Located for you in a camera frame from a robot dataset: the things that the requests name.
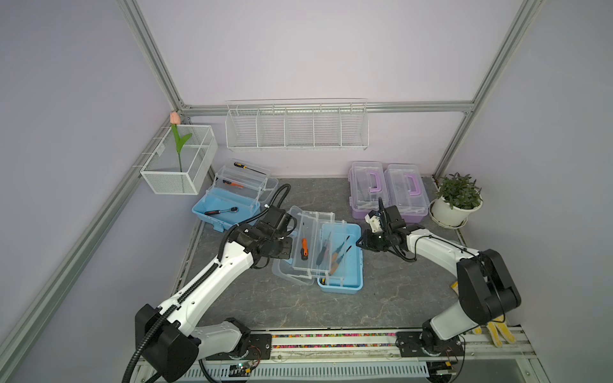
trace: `wire basket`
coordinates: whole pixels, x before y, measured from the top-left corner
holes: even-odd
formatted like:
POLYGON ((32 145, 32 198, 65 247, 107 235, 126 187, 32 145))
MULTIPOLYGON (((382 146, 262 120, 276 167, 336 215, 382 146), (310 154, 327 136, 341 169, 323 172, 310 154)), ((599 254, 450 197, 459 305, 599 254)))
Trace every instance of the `wire basket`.
POLYGON ((232 151, 366 149, 366 104, 234 107, 226 138, 232 151))
POLYGON ((155 194, 196 195, 217 152, 217 141, 209 125, 177 125, 177 130, 180 136, 192 133, 181 150, 183 171, 179 168, 175 137, 168 128, 140 174, 155 194))

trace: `pink tulip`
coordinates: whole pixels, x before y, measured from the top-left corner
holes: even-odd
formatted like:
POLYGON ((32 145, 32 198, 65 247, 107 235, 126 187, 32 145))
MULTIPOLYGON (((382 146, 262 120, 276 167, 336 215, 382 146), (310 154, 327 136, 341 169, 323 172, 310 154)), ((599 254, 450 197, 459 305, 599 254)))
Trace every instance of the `pink tulip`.
POLYGON ((181 118, 179 117, 179 113, 172 112, 170 114, 170 123, 175 125, 181 124, 181 118))

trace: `floor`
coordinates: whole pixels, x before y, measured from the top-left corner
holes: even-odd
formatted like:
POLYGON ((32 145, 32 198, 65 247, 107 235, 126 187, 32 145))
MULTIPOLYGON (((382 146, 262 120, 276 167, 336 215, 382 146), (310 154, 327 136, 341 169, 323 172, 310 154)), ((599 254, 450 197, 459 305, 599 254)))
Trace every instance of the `floor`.
MULTIPOLYGON (((435 185, 423 178, 430 200, 435 185)), ((332 211, 336 219, 358 223, 351 216, 349 183, 343 178, 280 180, 292 190, 283 203, 308 211, 332 211)), ((433 233, 457 241, 453 230, 437 226, 426 217, 421 224, 433 233)), ((222 233, 205 224, 189 268, 188 280, 215 256, 222 233)), ((418 257, 403 262, 389 253, 364 251, 364 287, 355 295, 333 294, 311 286, 293 285, 272 273, 249 269, 214 302, 199 325, 235 317, 253 330, 296 327, 421 327, 427 319, 456 301, 449 287, 455 277, 429 260, 418 257)))

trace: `purple handle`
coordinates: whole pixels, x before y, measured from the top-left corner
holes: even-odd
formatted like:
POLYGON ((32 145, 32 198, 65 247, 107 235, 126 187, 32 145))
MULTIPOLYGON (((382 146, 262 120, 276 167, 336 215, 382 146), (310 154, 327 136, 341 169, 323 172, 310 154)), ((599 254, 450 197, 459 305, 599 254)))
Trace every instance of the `purple handle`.
POLYGON ((417 177, 415 177, 411 173, 405 173, 405 175, 413 180, 413 185, 415 185, 415 190, 409 191, 409 195, 419 195, 421 194, 421 189, 419 189, 419 182, 417 181, 417 177))
POLYGON ((377 172, 372 172, 372 171, 367 171, 368 174, 372 174, 375 176, 375 182, 377 182, 377 186, 375 186, 374 188, 370 188, 368 191, 371 193, 378 193, 381 191, 381 179, 379 178, 379 173, 377 172))

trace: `toolbox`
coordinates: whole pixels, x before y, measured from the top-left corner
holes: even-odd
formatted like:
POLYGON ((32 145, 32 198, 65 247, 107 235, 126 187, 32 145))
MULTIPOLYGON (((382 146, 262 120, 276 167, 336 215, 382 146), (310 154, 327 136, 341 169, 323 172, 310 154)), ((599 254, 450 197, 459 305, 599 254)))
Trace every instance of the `toolbox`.
POLYGON ((379 210, 379 197, 383 199, 384 206, 390 205, 380 162, 354 162, 349 169, 349 185, 349 205, 353 218, 362 219, 371 210, 379 210))
POLYGON ((237 159, 228 162, 215 173, 215 180, 204 196, 192 208, 204 222, 219 232, 244 221, 259 212, 260 205, 272 198, 279 180, 270 177, 270 171, 237 159), (206 215, 213 210, 238 207, 236 212, 206 215))
POLYGON ((292 255, 288 260, 275 259, 273 274, 301 285, 317 279, 323 291, 358 292, 363 284, 362 249, 356 246, 360 227, 336 221, 334 213, 303 211, 296 206, 288 213, 297 220, 290 234, 292 255))
POLYGON ((390 195, 390 205, 396 205, 405 222, 421 222, 428 215, 430 201, 418 167, 391 164, 385 171, 385 179, 390 195))

